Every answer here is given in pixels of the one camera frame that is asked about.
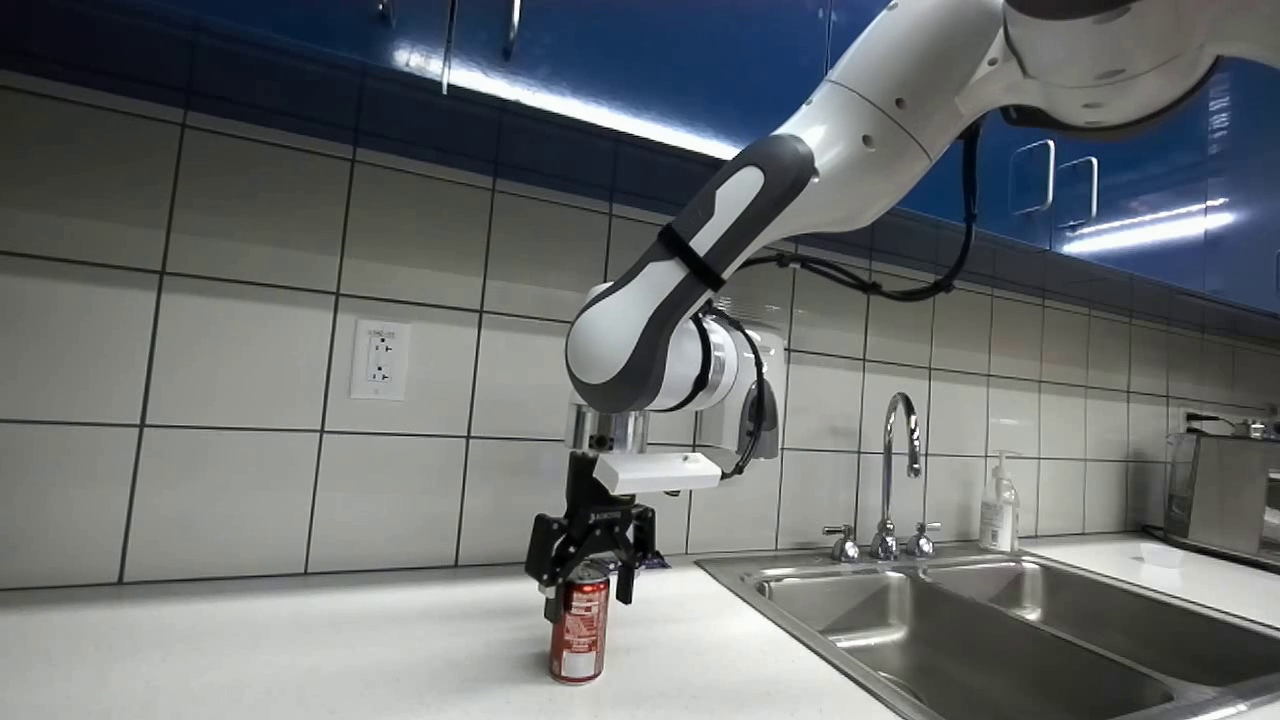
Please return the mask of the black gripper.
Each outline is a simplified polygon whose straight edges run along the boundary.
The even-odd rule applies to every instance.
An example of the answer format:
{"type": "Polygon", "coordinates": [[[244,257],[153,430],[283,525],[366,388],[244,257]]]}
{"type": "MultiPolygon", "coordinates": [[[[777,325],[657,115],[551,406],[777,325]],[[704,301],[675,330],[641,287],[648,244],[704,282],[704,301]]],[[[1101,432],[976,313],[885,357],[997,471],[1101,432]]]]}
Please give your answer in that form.
{"type": "Polygon", "coordinates": [[[522,571],[539,581],[543,620],[556,626],[568,597],[568,577],[587,565],[614,569],[614,601],[631,601],[636,571],[659,565],[657,511],[636,497],[611,497],[597,478],[597,462],[568,462],[562,511],[531,522],[522,571]]]}

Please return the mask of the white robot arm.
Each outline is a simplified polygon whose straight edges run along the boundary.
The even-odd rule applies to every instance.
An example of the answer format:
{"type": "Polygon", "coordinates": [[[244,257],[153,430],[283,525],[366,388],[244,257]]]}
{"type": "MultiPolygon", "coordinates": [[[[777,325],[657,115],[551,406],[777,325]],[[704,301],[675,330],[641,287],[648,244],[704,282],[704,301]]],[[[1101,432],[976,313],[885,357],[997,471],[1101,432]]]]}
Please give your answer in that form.
{"type": "Polygon", "coordinates": [[[743,146],[562,337],[587,441],[568,507],[531,525],[522,571],[543,613],[597,581],[627,592],[657,559],[652,494],[715,489],[759,457],[643,457],[641,414],[765,414],[765,357],[713,298],[777,239],[832,238],[897,210],[950,140],[992,114],[1068,132],[1121,132],[1177,108],[1220,59],[1280,64],[1280,0],[887,0],[817,92],[743,146]]]}

